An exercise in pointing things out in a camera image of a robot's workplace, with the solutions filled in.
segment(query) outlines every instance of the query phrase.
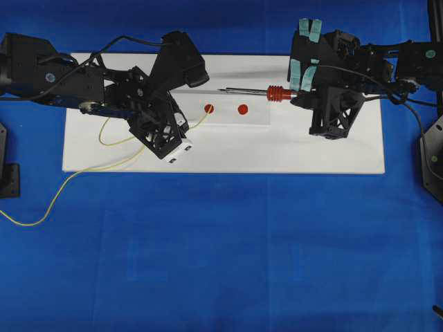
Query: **black stand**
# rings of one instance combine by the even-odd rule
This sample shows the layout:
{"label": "black stand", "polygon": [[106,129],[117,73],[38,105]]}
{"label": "black stand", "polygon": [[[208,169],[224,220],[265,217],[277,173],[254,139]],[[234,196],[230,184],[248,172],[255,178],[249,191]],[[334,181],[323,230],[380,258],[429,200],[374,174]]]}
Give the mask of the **black stand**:
{"label": "black stand", "polygon": [[[443,42],[443,0],[428,0],[429,30],[432,42]],[[429,164],[437,174],[443,174],[443,93],[437,92],[437,114],[439,119],[426,132]],[[423,143],[420,140],[422,153],[423,186],[440,203],[443,203],[443,181],[429,172],[424,157]]]}
{"label": "black stand", "polygon": [[20,168],[18,164],[5,164],[6,136],[0,123],[0,199],[20,197]]}

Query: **red circle marker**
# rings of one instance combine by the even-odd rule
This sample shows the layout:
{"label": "red circle marker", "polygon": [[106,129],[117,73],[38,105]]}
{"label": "red circle marker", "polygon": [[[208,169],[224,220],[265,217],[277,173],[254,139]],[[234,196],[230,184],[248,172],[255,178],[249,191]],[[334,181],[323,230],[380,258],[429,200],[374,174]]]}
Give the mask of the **red circle marker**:
{"label": "red circle marker", "polygon": [[213,105],[211,105],[211,104],[205,105],[205,112],[207,114],[211,114],[213,111],[214,111],[214,106]]}
{"label": "red circle marker", "polygon": [[242,114],[243,116],[248,113],[248,105],[241,104],[238,106],[238,113]]}

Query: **white board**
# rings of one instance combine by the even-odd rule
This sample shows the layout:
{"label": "white board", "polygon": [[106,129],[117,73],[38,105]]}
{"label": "white board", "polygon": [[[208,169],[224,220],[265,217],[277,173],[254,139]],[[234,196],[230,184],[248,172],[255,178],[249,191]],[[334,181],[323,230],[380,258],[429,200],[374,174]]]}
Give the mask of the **white board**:
{"label": "white board", "polygon": [[[87,54],[73,54],[79,61]],[[104,54],[109,68],[127,70],[135,65],[149,74],[156,55]],[[159,160],[146,149],[126,167],[112,172],[189,173],[328,173],[382,174],[383,134],[379,101],[365,103],[349,137],[326,140],[308,134],[312,112],[289,102],[268,102],[265,97],[221,95],[217,89],[239,87],[266,89],[288,87],[288,57],[261,55],[204,55],[210,81],[198,88],[182,87],[172,92],[192,125],[204,115],[204,106],[215,112],[187,137],[194,147],[174,164]],[[247,104],[241,116],[237,107]],[[63,170],[77,171],[105,165],[130,156],[141,145],[132,140],[105,147],[98,132],[105,118],[82,115],[68,109],[64,139]],[[111,119],[104,140],[128,137],[124,120]]]}

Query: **blue tablecloth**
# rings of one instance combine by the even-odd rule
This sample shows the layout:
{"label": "blue tablecloth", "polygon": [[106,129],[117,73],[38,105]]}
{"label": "blue tablecloth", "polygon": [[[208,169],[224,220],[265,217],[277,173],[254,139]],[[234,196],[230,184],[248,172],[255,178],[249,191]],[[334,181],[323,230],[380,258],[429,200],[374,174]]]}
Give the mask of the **blue tablecloth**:
{"label": "blue tablecloth", "polygon": [[[303,17],[364,44],[429,40],[425,0],[6,0],[0,11],[1,33],[62,52],[179,29],[202,53],[286,55]],[[441,330],[431,307],[443,304],[443,207],[420,183],[414,118],[382,109],[383,176],[87,174],[39,227],[2,219],[0,331]],[[43,215],[66,178],[64,119],[0,104],[22,180],[1,210]]]}

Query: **metal screw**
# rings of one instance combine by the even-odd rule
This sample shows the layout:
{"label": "metal screw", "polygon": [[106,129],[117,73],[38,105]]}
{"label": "metal screw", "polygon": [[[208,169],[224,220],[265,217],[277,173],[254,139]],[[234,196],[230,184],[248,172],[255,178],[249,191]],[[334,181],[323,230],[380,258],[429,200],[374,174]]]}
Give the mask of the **metal screw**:
{"label": "metal screw", "polygon": [[45,80],[48,81],[49,83],[54,83],[55,82],[55,75],[52,73],[47,73],[44,76]]}

